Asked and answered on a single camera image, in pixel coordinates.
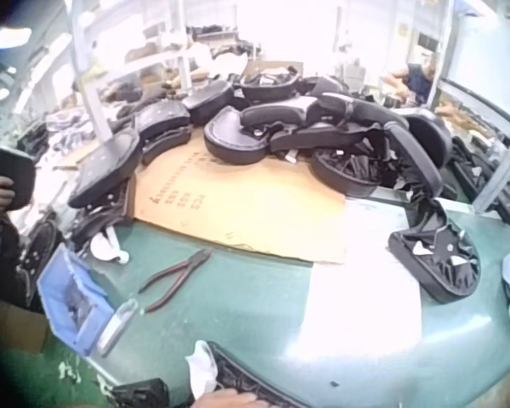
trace white paper sheet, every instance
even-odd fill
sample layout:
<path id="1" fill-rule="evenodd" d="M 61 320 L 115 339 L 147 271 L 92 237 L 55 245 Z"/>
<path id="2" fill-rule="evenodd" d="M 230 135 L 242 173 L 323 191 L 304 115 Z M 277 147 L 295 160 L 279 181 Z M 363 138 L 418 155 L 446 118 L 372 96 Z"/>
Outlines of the white paper sheet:
<path id="1" fill-rule="evenodd" d="M 346 213 L 346 261 L 314 264 L 297 357 L 378 357 L 421 338 L 419 284 L 388 250 L 389 235 L 408 228 L 404 209 L 348 199 Z"/>

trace ceiling light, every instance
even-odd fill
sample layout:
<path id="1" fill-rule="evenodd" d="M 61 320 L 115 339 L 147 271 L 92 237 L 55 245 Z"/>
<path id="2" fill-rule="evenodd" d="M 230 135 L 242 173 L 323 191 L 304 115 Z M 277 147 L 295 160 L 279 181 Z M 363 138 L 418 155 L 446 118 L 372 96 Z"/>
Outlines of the ceiling light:
<path id="1" fill-rule="evenodd" d="M 78 22 L 81 28 L 87 28 L 91 24 L 93 24 L 94 21 L 94 13 L 91 13 L 90 11 L 85 11 L 81 13 L 79 16 Z"/>
<path id="2" fill-rule="evenodd" d="M 30 28 L 0 27 L 0 49 L 19 47 L 28 43 L 32 34 Z"/>
<path id="3" fill-rule="evenodd" d="M 6 88 L 0 89 L 0 100 L 6 99 L 9 95 L 9 91 Z"/>
<path id="4" fill-rule="evenodd" d="M 465 0 L 465 3 L 484 17 L 496 17 L 496 12 L 484 0 Z"/>
<path id="5" fill-rule="evenodd" d="M 31 88 L 23 89 L 23 92 L 20 93 L 19 100 L 17 100 L 17 104 L 15 104 L 14 113 L 18 115 L 23 113 L 26 102 L 28 102 L 28 99 L 31 97 L 31 94 L 32 94 Z"/>

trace black case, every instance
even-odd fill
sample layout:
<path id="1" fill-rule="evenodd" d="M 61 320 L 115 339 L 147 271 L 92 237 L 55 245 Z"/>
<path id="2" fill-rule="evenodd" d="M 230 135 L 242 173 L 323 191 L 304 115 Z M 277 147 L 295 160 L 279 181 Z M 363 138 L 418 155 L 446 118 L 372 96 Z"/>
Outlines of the black case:
<path id="1" fill-rule="evenodd" d="M 6 208 L 6 211 L 19 210 L 27 206 L 34 194 L 36 183 L 36 163 L 26 153 L 0 146 L 0 176 L 13 180 L 10 188 L 15 197 Z"/>

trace white cloth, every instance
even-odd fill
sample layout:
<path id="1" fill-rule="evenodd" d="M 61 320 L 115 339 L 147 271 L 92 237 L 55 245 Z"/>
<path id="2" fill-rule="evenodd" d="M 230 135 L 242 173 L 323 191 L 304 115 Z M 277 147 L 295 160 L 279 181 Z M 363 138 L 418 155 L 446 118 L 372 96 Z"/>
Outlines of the white cloth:
<path id="1" fill-rule="evenodd" d="M 212 51 L 206 44 L 201 42 L 194 42 L 193 45 L 187 50 L 189 59 L 193 59 L 199 68 L 204 68 L 209 72 L 209 77 L 212 78 L 216 75 L 214 72 L 214 63 L 212 58 Z"/>
<path id="2" fill-rule="evenodd" d="M 211 393 L 218 385 L 218 366 L 213 359 L 212 350 L 206 342 L 195 343 L 195 352 L 185 357 L 189 364 L 190 390 L 198 400 L 203 394 Z"/>

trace black plastic part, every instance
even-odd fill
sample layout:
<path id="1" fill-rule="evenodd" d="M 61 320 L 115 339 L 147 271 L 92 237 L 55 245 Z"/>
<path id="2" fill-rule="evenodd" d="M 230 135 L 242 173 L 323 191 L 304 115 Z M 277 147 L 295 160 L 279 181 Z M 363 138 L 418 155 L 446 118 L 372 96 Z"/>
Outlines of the black plastic part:
<path id="1" fill-rule="evenodd" d="M 193 127 L 189 125 L 179 129 L 169 130 L 158 137 L 146 140 L 145 142 L 147 143 L 142 147 L 142 164 L 144 166 L 149 166 L 151 162 L 165 151 L 188 143 L 192 130 Z"/>
<path id="2" fill-rule="evenodd" d="M 255 377 L 246 370 L 221 346 L 214 342 L 207 342 L 212 356 L 218 367 L 218 386 L 221 388 L 232 388 L 239 393 L 253 393 L 258 400 L 268 403 L 270 406 L 281 408 L 308 408 L 299 399 L 282 393 L 278 388 Z"/>
<path id="3" fill-rule="evenodd" d="M 330 149 L 317 150 L 312 155 L 315 176 L 332 189 L 346 196 L 366 198 L 382 182 L 377 159 L 355 156 Z"/>
<path id="4" fill-rule="evenodd" d="M 425 149 L 434 165 L 442 168 L 451 158 L 451 134 L 441 117 L 424 108 L 398 109 L 406 118 L 410 133 Z"/>
<path id="5" fill-rule="evenodd" d="M 204 126 L 234 97 L 234 89 L 229 82 L 214 81 L 207 87 L 194 92 L 182 100 L 190 113 L 191 123 Z"/>
<path id="6" fill-rule="evenodd" d="M 131 224 L 134 217 L 135 193 L 136 176 L 133 175 L 80 210 L 70 230 L 69 241 L 74 251 L 81 251 L 95 235 L 110 225 Z"/>
<path id="7" fill-rule="evenodd" d="M 440 196 L 444 182 L 433 161 L 414 136 L 397 122 L 387 123 L 383 130 L 389 136 L 392 148 L 397 149 L 397 156 L 408 166 L 403 173 L 406 182 L 412 186 L 420 184 L 428 198 Z"/>
<path id="8" fill-rule="evenodd" d="M 106 140 L 83 159 L 76 188 L 68 199 L 72 208 L 84 208 L 128 179 L 139 165 L 139 136 L 132 129 Z"/>
<path id="9" fill-rule="evenodd" d="M 276 122 L 305 127 L 319 120 L 318 101 L 311 96 L 299 96 L 280 102 L 250 106 L 240 116 L 240 123 L 246 128 L 256 128 Z"/>
<path id="10" fill-rule="evenodd" d="M 36 164 L 31 157 L 20 150 L 0 146 L 0 176 L 8 177 L 14 182 L 9 189 L 15 193 L 15 197 L 6 207 L 6 211 L 27 206 L 36 183 Z"/>
<path id="11" fill-rule="evenodd" d="M 346 94 L 348 86 L 330 76 L 320 76 L 315 83 L 315 87 L 310 91 L 309 96 L 319 98 L 323 94 Z"/>
<path id="12" fill-rule="evenodd" d="M 323 93 L 319 100 L 323 109 L 354 122 L 368 125 L 379 123 L 382 126 L 388 122 L 397 122 L 402 128 L 408 128 L 408 121 L 404 117 L 377 104 L 338 93 Z"/>
<path id="13" fill-rule="evenodd" d="M 146 106 L 134 116 L 134 128 L 140 142 L 176 128 L 189 126 L 190 115 L 184 104 L 177 100 L 163 100 Z"/>
<path id="14" fill-rule="evenodd" d="M 310 127 L 299 129 L 286 127 L 272 136 L 270 151 L 325 147 L 341 149 L 358 144 L 370 132 L 381 133 L 383 137 L 379 125 L 362 127 L 354 122 L 348 123 L 345 128 L 335 127 L 326 122 L 317 122 Z"/>
<path id="15" fill-rule="evenodd" d="M 394 232 L 388 244 L 391 253 L 441 303 L 466 298 L 478 287 L 481 265 L 476 248 L 436 200 L 422 201 L 416 226 Z"/>
<path id="16" fill-rule="evenodd" d="M 110 393 L 120 408 L 165 408 L 170 404 L 168 387 L 160 378 L 119 385 Z"/>
<path id="17" fill-rule="evenodd" d="M 298 74 L 291 75 L 291 78 L 287 82 L 264 86 L 255 83 L 249 83 L 247 78 L 244 76 L 240 80 L 240 88 L 244 94 L 244 97 L 250 102 L 267 103 L 291 98 L 299 78 L 300 75 Z"/>
<path id="18" fill-rule="evenodd" d="M 240 124 L 241 113 L 231 106 L 223 108 L 204 127 L 204 142 L 212 155 L 224 162 L 247 165 L 260 162 L 268 153 L 269 134 L 256 138 Z"/>
<path id="19" fill-rule="evenodd" d="M 62 233 L 53 218 L 46 218 L 38 223 L 29 237 L 30 241 L 21 254 L 18 272 L 25 280 L 26 306 L 30 307 L 36 294 L 36 282 L 45 265 L 63 241 Z"/>

